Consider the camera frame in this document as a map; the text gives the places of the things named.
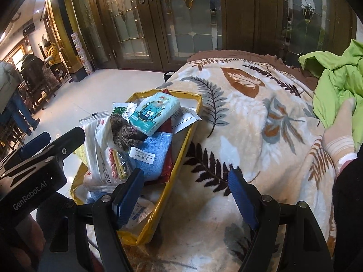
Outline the person's left hand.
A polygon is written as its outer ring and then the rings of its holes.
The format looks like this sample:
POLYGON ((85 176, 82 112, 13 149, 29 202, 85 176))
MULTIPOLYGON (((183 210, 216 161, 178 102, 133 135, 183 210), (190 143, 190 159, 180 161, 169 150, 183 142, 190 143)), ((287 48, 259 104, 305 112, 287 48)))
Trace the person's left hand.
POLYGON ((33 219, 31 214, 28 214, 17 225, 16 231, 31 252, 40 258, 46 244, 46 239, 44 238, 44 233, 41 227, 37 221, 33 219))

